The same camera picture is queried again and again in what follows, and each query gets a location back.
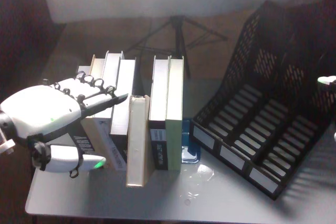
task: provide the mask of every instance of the stack of books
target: stack of books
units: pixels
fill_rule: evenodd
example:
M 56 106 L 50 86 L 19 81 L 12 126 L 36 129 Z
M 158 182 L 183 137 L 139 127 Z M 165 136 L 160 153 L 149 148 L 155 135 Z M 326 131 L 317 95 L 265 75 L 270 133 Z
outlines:
M 90 66 L 78 67 L 101 78 L 104 88 L 116 87 L 115 95 L 129 94 L 126 101 L 81 121 L 86 144 L 107 159 L 106 168 L 127 171 L 127 186 L 143 187 L 155 168 L 181 169 L 183 62 L 154 57 L 151 98 L 138 84 L 137 60 L 125 59 L 122 52 L 93 56 Z

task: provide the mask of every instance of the black file organizer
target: black file organizer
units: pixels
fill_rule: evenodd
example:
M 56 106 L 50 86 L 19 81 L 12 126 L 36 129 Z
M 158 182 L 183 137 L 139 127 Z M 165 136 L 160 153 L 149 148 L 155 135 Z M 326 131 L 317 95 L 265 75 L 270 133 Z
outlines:
M 193 140 L 272 199 L 330 124 L 336 99 L 317 85 L 336 68 L 298 44 L 285 10 L 265 2 L 191 126 Z

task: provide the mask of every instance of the black tripod stand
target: black tripod stand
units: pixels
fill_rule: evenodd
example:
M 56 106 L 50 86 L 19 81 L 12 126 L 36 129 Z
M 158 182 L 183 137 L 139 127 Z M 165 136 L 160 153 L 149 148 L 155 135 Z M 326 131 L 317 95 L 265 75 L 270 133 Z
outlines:
M 202 35 L 191 41 L 189 44 L 185 45 L 184 42 L 184 36 L 182 31 L 182 25 L 183 22 L 187 22 L 201 30 L 204 31 Z M 146 46 L 140 46 L 143 42 L 146 42 L 150 37 L 158 33 L 160 30 L 165 28 L 168 25 L 172 25 L 172 27 L 175 29 L 175 50 L 169 50 L 169 49 L 160 49 L 160 48 L 153 48 L 153 47 L 146 47 Z M 215 35 L 218 37 L 218 39 L 208 40 L 205 41 L 210 35 Z M 171 55 L 173 57 L 176 57 L 177 59 L 182 59 L 182 56 L 184 56 L 184 66 L 187 73 L 187 77 L 190 78 L 190 69 L 188 64 L 188 58 L 186 49 L 192 49 L 196 46 L 201 46 L 205 44 L 210 43 L 216 43 L 220 41 L 227 41 L 228 38 L 224 35 L 221 35 L 217 33 L 216 31 L 213 31 L 211 29 L 208 29 L 207 27 L 185 17 L 185 16 L 172 16 L 169 21 L 164 23 L 162 26 L 158 27 L 154 31 L 150 32 L 146 37 L 142 38 L 140 41 L 135 43 L 133 46 L 128 48 L 125 51 L 125 54 L 133 49 L 135 50 L 141 50 L 141 51 L 149 51 L 153 52 L 155 54 L 162 54 L 162 55 Z

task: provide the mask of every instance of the dark wall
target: dark wall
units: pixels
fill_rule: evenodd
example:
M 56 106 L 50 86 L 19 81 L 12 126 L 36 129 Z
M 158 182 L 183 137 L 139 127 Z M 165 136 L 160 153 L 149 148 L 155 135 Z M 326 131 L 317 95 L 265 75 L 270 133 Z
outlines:
M 37 83 L 61 31 L 45 0 L 0 0 L 0 101 Z

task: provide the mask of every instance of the white tabletop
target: white tabletop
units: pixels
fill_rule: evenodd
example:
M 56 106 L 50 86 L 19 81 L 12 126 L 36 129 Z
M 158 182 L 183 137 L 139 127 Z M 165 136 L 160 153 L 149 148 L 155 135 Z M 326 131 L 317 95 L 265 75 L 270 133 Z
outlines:
M 26 211 L 94 218 L 335 223 L 335 126 L 316 144 L 276 201 L 202 150 L 180 173 L 155 171 L 145 188 L 126 188 L 125 173 L 107 169 L 68 174 L 35 172 Z

